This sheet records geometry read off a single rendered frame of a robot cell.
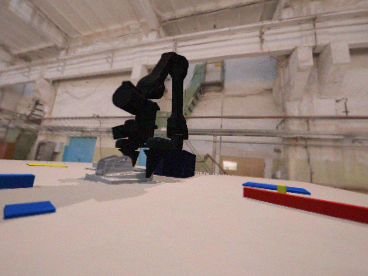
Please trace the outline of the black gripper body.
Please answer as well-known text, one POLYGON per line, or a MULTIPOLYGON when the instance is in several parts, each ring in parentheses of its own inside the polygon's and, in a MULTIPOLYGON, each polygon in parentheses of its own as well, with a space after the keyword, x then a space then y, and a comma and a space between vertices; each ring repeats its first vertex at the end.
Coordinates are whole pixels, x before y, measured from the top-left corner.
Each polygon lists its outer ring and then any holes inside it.
POLYGON ((138 150, 138 148, 149 148, 149 150, 156 151, 173 151, 173 143, 169 139, 154 137, 154 129, 158 129, 155 125, 155 121, 148 118, 135 118, 137 123, 141 120, 141 124, 144 128, 144 138, 131 136, 129 139, 118 139, 115 141, 115 148, 126 149, 126 150, 138 150), (144 144, 146 143, 146 144, 144 144))

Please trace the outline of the blue flat bar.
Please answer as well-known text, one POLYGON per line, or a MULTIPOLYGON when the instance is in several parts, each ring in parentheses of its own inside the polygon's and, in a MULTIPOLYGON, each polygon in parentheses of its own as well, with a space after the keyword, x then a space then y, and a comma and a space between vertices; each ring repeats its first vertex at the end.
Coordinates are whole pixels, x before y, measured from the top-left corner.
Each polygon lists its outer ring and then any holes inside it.
POLYGON ((56 208, 50 201, 11 204, 5 205, 4 220, 51 213, 56 213, 56 208))

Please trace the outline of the dark red long bar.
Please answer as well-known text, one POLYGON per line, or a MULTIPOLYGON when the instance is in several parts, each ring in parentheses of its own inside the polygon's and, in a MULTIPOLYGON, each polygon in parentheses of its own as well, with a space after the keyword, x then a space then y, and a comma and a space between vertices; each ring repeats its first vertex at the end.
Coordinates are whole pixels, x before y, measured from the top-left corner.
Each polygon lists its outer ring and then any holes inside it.
POLYGON ((325 214, 341 219, 368 224, 368 207, 305 198, 257 188, 244 188, 243 196, 285 207, 294 207, 313 213, 325 214))

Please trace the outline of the blue rectangular bar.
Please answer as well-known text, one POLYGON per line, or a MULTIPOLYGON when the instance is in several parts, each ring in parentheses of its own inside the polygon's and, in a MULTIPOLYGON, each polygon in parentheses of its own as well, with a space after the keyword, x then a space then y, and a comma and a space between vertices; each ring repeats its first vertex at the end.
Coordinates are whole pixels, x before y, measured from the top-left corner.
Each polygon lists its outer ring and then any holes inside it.
POLYGON ((0 174, 0 190, 33 187, 33 174, 0 174))

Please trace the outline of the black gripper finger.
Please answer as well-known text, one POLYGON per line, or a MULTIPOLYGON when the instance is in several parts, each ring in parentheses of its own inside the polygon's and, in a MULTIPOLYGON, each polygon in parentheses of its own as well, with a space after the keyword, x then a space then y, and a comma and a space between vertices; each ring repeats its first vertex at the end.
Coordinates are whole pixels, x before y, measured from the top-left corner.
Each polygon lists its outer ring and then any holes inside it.
POLYGON ((140 151, 126 150, 126 149, 118 149, 118 151, 120 151, 124 156, 128 156, 132 161, 132 167, 135 166, 140 151))
POLYGON ((167 152, 156 151, 156 150, 143 150, 146 155, 146 171, 145 177, 150 178, 158 163, 161 161, 163 156, 167 152))

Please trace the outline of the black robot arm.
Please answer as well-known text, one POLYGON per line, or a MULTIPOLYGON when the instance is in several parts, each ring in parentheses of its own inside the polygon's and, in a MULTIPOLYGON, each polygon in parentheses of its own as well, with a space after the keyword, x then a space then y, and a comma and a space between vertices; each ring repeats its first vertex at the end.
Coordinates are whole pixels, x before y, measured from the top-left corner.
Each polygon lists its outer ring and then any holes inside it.
MULTIPOLYGON (((183 80, 187 75, 188 60, 175 52, 161 55, 154 69, 138 80, 136 86, 129 80, 122 83, 113 93, 116 107, 135 115, 135 118, 148 118, 156 121, 156 112, 160 110, 157 102, 147 99, 161 99, 165 90, 164 81, 168 74, 172 78, 172 114, 167 119, 167 137, 173 143, 173 149, 182 150, 183 141, 188 140, 188 128, 183 116, 183 80), (180 135, 174 135, 180 134, 180 135)), ((124 125, 112 127, 113 140, 136 136, 144 138, 141 120, 134 119, 124 125)))

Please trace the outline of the blue flat rectangular plate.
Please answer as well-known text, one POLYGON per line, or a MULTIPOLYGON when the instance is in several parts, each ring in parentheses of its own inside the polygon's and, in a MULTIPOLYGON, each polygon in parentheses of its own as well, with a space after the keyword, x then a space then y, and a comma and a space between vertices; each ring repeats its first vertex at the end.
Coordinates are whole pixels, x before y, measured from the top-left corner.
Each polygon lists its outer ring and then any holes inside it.
MULTIPOLYGON (((274 184, 259 184, 259 183, 251 183, 251 182, 247 182, 245 184, 243 184, 243 186, 245 187, 251 187, 251 188, 265 188, 265 189, 272 189, 272 190, 278 190, 278 185, 274 185, 274 184)), ((288 187, 286 186, 286 192, 291 192, 291 193, 298 193, 298 194, 304 194, 304 195, 310 195, 311 193, 308 192, 307 190, 303 189, 303 188, 296 188, 296 187, 288 187)))

